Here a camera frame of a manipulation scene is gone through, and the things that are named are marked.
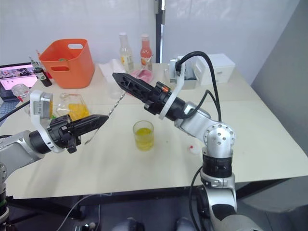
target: orange light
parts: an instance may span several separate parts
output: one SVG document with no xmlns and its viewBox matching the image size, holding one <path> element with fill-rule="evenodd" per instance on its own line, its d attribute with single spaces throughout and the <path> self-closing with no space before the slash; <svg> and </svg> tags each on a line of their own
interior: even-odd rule
<svg viewBox="0 0 308 231">
<path fill-rule="evenodd" d="M 163 92 L 168 92 L 168 91 L 169 91 L 169 87 L 163 86 L 163 87 L 162 87 L 162 91 L 163 91 Z"/>
</svg>

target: white bottle cap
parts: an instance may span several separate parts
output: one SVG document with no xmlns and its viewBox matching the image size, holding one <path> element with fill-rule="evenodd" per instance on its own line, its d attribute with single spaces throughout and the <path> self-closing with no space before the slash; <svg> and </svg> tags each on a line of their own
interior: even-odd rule
<svg viewBox="0 0 308 231">
<path fill-rule="evenodd" d="M 149 35 L 148 35 L 148 34 L 142 34 L 142 35 L 141 35 L 141 38 L 147 39 L 147 38 L 149 38 Z"/>
</svg>

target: bottle cap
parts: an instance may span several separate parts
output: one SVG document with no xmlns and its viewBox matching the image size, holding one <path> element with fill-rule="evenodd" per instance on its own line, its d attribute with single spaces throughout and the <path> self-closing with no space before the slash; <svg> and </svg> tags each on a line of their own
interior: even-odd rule
<svg viewBox="0 0 308 231">
<path fill-rule="evenodd" d="M 149 40 L 149 35 L 148 34 L 142 34 L 141 35 L 142 40 Z"/>
</svg>

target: gray wall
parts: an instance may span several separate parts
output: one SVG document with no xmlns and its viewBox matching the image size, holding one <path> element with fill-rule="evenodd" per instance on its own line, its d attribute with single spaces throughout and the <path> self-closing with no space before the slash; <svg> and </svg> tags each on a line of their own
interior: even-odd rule
<svg viewBox="0 0 308 231">
<path fill-rule="evenodd" d="M 308 154 L 308 0 L 301 0 L 252 87 Z"/>
<path fill-rule="evenodd" d="M 308 155 L 308 0 L 299 2 L 252 87 Z M 291 179 L 245 202 L 274 211 L 307 205 L 308 177 Z"/>
</svg>

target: laptop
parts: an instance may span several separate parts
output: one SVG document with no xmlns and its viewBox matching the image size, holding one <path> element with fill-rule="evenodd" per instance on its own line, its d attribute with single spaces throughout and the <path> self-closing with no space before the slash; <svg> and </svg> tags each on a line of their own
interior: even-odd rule
<svg viewBox="0 0 308 231">
<path fill-rule="evenodd" d="M 31 63 L 0 66 L 0 97 L 3 101 L 0 106 L 0 117 L 9 113 L 19 103 L 17 97 L 12 93 L 12 87 L 23 83 L 31 88 L 36 81 L 37 76 L 33 73 Z"/>
</svg>

